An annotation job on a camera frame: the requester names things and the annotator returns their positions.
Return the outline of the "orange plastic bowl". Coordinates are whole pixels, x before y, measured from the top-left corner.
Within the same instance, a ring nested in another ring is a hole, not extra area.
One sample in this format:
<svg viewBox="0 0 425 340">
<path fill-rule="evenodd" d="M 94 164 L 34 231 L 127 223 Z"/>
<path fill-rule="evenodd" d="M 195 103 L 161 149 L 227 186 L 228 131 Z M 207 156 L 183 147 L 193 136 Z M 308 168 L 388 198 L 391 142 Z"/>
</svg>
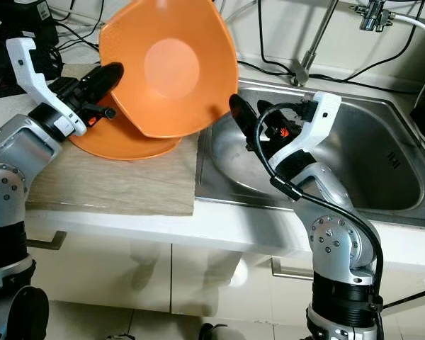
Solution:
<svg viewBox="0 0 425 340">
<path fill-rule="evenodd" d="M 99 52 L 124 66 L 112 98 L 151 138 L 200 132 L 237 93 L 236 51 L 213 0 L 132 0 L 102 27 Z"/>
</svg>

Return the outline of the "black charger box with label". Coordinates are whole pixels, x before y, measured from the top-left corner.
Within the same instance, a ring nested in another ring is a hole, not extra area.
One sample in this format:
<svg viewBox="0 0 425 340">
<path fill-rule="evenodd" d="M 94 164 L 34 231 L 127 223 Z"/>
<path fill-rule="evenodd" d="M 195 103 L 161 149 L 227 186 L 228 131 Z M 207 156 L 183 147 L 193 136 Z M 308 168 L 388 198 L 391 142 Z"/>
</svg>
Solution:
<svg viewBox="0 0 425 340">
<path fill-rule="evenodd" d="M 33 39 L 36 72 L 41 72 L 47 80 L 60 77 L 63 62 L 53 51 L 58 35 L 47 0 L 0 0 L 0 77 L 11 68 L 6 40 L 16 37 Z"/>
</svg>

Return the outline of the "metal faucet pipe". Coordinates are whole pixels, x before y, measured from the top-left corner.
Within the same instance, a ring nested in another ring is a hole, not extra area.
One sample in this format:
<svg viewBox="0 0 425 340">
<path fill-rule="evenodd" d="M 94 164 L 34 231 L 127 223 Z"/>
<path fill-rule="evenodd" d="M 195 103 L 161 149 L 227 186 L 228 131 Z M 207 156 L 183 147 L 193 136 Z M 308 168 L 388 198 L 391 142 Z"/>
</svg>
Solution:
<svg viewBox="0 0 425 340">
<path fill-rule="evenodd" d="M 310 43 L 310 47 L 307 48 L 307 51 L 299 62 L 295 59 L 293 65 L 291 65 L 291 71 L 293 71 L 294 75 L 290 78 L 290 83 L 293 86 L 303 86 L 310 80 L 310 67 L 312 67 L 315 61 L 317 48 L 319 48 L 319 44 L 322 41 L 322 37 L 328 28 L 330 19 L 332 19 L 339 1 L 340 0 L 329 0 L 329 5 L 322 17 L 322 22 L 317 26 L 317 31 Z"/>
</svg>

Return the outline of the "orange plastic plate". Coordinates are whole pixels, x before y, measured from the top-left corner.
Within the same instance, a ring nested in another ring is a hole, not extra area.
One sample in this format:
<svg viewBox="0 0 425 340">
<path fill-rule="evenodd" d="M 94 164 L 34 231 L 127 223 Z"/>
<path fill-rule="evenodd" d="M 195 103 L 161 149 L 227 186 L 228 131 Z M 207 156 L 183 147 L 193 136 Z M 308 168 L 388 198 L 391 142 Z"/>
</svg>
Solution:
<svg viewBox="0 0 425 340">
<path fill-rule="evenodd" d="M 82 136 L 72 135 L 70 142 L 84 152 L 112 161 L 140 161 L 176 149 L 181 138 L 151 138 L 124 116 L 101 119 Z"/>
</svg>

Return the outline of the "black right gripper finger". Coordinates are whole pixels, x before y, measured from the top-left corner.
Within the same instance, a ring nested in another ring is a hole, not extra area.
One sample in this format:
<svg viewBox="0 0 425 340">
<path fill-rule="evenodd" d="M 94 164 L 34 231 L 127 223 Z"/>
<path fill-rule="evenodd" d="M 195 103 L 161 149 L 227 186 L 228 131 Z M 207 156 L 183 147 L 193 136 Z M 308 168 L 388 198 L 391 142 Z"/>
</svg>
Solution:
<svg viewBox="0 0 425 340">
<path fill-rule="evenodd" d="M 231 109 L 233 120 L 235 120 L 239 130 L 245 136 L 246 145 L 261 145 L 261 137 L 264 136 L 262 132 L 264 124 L 262 123 L 260 113 L 252 108 L 251 104 L 237 93 L 229 97 L 229 109 Z"/>
<path fill-rule="evenodd" d="M 255 133 L 258 139 L 285 139 L 285 118 L 281 111 L 285 109 L 284 103 L 271 103 L 271 101 L 258 101 L 256 108 L 259 111 Z"/>
</svg>

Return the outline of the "stainless steel sink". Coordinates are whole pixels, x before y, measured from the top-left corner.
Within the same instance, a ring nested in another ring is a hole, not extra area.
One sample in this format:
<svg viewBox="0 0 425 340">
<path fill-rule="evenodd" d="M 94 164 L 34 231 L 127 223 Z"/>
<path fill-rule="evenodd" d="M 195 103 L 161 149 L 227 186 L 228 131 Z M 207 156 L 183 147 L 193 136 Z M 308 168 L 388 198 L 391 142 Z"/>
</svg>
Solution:
<svg viewBox="0 0 425 340">
<path fill-rule="evenodd" d="M 230 117 L 200 134 L 195 194 L 202 200 L 289 210 Z M 313 149 L 369 220 L 425 227 L 425 149 L 390 101 L 345 94 L 328 138 Z"/>
</svg>

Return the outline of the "metal water valve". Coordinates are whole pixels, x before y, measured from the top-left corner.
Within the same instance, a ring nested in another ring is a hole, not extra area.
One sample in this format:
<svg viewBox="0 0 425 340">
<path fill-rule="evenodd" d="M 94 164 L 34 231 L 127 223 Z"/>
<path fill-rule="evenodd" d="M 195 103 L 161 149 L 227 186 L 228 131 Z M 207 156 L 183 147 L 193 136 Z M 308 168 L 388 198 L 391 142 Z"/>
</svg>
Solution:
<svg viewBox="0 0 425 340">
<path fill-rule="evenodd" d="M 385 27 L 393 26 L 394 14 L 385 10 L 387 0 L 368 0 L 366 4 L 356 4 L 351 9 L 361 16 L 361 31 L 375 31 L 381 33 Z"/>
</svg>

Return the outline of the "beige woodgrain counter mat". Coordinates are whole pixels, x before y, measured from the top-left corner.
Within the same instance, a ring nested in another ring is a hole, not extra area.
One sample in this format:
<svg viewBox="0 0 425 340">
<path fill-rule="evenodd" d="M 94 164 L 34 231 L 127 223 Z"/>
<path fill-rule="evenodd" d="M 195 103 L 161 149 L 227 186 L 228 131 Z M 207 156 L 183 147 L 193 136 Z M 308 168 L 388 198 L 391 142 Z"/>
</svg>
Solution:
<svg viewBox="0 0 425 340">
<path fill-rule="evenodd" d="M 35 177 L 25 206 L 63 213 L 192 216 L 198 138 L 183 138 L 169 152 L 141 161 L 104 159 L 67 140 Z"/>
</svg>

